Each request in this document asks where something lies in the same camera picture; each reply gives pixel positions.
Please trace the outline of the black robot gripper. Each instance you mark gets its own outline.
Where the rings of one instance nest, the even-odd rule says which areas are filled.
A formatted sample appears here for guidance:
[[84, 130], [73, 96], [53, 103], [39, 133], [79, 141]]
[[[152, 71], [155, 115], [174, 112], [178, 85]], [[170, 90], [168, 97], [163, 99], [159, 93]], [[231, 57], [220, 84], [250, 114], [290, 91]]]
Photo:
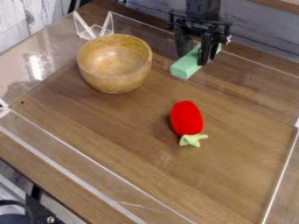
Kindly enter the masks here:
[[202, 37], [198, 65], [214, 60], [219, 45], [231, 42], [232, 23], [216, 16], [196, 18], [182, 10], [170, 10], [170, 28], [174, 30], [178, 55], [183, 57], [192, 49], [192, 36]]

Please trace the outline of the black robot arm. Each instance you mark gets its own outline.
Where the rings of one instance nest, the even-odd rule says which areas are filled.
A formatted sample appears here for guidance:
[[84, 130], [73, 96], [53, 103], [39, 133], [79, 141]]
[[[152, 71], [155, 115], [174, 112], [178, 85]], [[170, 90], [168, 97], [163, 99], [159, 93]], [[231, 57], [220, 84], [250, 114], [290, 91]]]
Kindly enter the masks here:
[[192, 38], [200, 39], [198, 65], [214, 60], [220, 44], [231, 42], [232, 23], [220, 17], [220, 0], [186, 0], [184, 10], [170, 10], [170, 28], [174, 31], [180, 57], [192, 49]]

